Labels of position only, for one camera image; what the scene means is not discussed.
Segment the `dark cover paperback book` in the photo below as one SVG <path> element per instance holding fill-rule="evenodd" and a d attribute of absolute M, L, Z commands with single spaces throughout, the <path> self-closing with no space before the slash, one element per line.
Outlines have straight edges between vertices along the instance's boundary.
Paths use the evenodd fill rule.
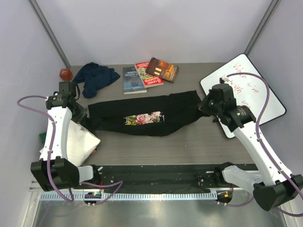
<path fill-rule="evenodd" d="M 179 66 L 152 57 L 145 72 L 174 83 L 178 70 Z"/>

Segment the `red cover book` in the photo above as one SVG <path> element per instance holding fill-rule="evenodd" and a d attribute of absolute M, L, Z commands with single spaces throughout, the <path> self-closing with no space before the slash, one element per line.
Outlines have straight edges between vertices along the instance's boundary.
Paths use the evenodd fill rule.
<path fill-rule="evenodd" d="M 163 79 L 146 72 L 148 65 L 149 62 L 139 62 L 134 64 L 135 69 L 143 83 L 143 86 L 145 88 L 150 88 L 163 85 Z"/>

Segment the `black t shirt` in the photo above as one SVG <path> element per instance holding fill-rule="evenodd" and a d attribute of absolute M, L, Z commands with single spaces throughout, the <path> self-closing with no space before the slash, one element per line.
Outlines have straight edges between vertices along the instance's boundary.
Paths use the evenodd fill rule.
<path fill-rule="evenodd" d="M 86 126 L 91 131 L 163 137 L 205 117 L 200 102 L 195 90 L 99 102 L 88 106 Z"/>

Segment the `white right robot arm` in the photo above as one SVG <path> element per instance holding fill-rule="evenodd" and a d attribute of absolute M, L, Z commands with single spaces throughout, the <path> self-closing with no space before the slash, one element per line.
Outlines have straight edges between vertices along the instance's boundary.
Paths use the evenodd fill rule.
<path fill-rule="evenodd" d="M 214 174 L 220 187 L 234 184 L 253 195 L 265 211 L 278 207 L 297 195 L 302 196 L 303 177 L 294 175 L 278 158 L 261 134 L 258 121 L 247 106 L 238 106 L 229 84 L 212 86 L 199 105 L 207 116 L 216 116 L 234 133 L 253 159 L 259 174 L 248 173 L 233 164 L 226 164 Z"/>

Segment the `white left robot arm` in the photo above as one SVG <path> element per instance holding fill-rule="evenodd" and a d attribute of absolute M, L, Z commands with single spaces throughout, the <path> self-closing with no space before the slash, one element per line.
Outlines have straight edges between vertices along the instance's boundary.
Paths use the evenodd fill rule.
<path fill-rule="evenodd" d="M 100 143 L 95 135 L 81 125 L 87 109 L 77 103 L 80 89 L 77 84 L 64 81 L 59 90 L 46 100 L 50 115 L 44 148 L 39 161 L 31 163 L 31 173 L 45 192 L 75 188 L 84 182 L 89 188 L 100 185 L 101 177 L 95 165 L 83 162 Z"/>

